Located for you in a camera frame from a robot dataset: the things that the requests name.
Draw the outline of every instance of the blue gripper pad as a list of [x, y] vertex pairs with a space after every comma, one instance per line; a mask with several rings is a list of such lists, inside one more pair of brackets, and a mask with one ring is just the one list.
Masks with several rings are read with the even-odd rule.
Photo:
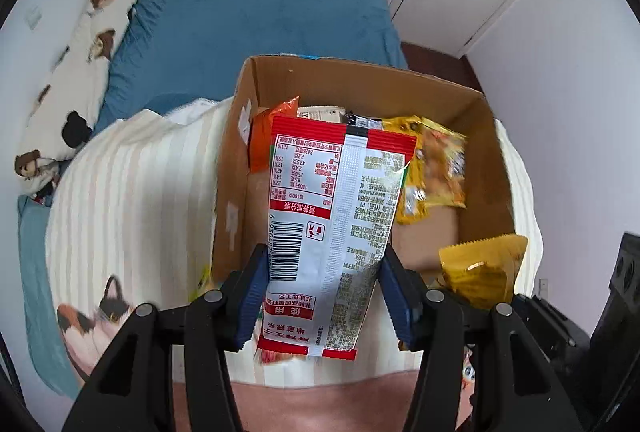
[[236, 327], [233, 342], [238, 350], [242, 349], [254, 332], [269, 283], [268, 262], [267, 247], [264, 244], [257, 245], [245, 268], [229, 275], [221, 288], [228, 297], [226, 312]]
[[412, 349], [415, 342], [413, 324], [422, 316], [422, 298], [389, 244], [378, 271], [378, 282], [398, 340]]

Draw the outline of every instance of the black cable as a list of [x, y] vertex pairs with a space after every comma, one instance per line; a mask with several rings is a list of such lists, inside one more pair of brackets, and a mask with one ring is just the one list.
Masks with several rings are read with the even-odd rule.
[[9, 375], [9, 380], [14, 388], [15, 395], [23, 405], [26, 405], [24, 402], [24, 395], [22, 394], [22, 387], [20, 386], [20, 380], [18, 379], [18, 373], [15, 372], [14, 362], [11, 360], [11, 354], [9, 354], [9, 349], [6, 347], [2, 333], [0, 333], [0, 354], [2, 354], [2, 360], [4, 361], [6, 372]]

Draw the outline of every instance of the blue bed sheet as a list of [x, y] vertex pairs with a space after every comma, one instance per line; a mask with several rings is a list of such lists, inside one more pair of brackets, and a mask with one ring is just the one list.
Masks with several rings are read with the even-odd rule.
[[220, 100], [242, 63], [281, 52], [406, 68], [386, 0], [138, 0], [94, 133], [162, 96]]

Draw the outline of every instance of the cat print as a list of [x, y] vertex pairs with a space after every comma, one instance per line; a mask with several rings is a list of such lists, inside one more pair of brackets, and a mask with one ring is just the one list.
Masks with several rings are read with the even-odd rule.
[[93, 319], [68, 304], [58, 306], [58, 326], [66, 353], [84, 382], [132, 310], [122, 296], [120, 281], [114, 275], [107, 280], [104, 296], [94, 311]]

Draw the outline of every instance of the yellow package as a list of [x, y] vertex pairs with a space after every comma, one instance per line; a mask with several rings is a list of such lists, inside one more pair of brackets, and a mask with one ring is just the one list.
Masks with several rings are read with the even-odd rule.
[[465, 137], [462, 134], [420, 116], [383, 119], [382, 126], [417, 138], [396, 222], [419, 221], [428, 216], [429, 206], [465, 208]]
[[473, 307], [511, 303], [529, 239], [513, 233], [447, 246], [440, 250], [446, 286]]

